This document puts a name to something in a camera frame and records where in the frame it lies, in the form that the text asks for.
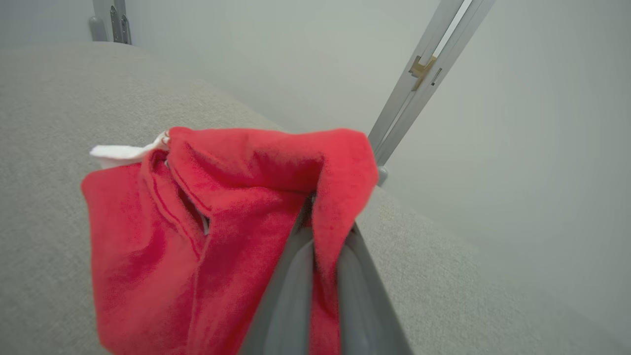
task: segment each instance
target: white wall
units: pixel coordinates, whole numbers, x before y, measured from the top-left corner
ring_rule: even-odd
[[[370,131],[438,0],[127,0],[134,45],[291,131]]]
[[[498,0],[384,187],[631,347],[630,16]]]
[[[0,48],[91,40],[91,0],[2,0]]]

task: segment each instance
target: gray carpet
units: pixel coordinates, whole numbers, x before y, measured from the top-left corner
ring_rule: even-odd
[[[278,129],[142,50],[112,43],[0,52],[0,349],[99,354],[80,182],[96,144],[171,126]],[[376,188],[358,218],[417,354],[629,354],[584,317]]]

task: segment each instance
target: metal frame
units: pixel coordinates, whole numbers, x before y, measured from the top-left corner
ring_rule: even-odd
[[[472,0],[445,47],[438,55],[436,62],[427,73],[426,79],[421,82],[418,90],[413,92],[410,99],[410,93],[416,82],[416,78],[409,73],[412,64],[417,57],[420,57],[418,62],[421,65],[429,63],[434,50],[436,50],[462,3],[463,0],[442,0],[440,2],[372,128],[368,139],[378,166],[382,167],[392,155],[394,149],[399,145],[403,136],[408,132],[462,53],[464,46],[486,17],[495,0]]]

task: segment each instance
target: red fabric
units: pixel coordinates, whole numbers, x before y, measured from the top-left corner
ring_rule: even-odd
[[[336,260],[377,182],[365,135],[169,133],[169,152],[95,171],[81,186],[102,344],[115,354],[236,354],[317,189],[310,353],[339,354]],[[196,208],[210,219],[207,236]]]

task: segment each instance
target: red garment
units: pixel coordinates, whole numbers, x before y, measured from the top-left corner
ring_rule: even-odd
[[[115,354],[236,354],[317,188],[310,353],[339,354],[336,260],[377,182],[366,136],[169,133],[169,152],[92,172],[81,186],[101,343]],[[195,208],[210,219],[207,236]]]

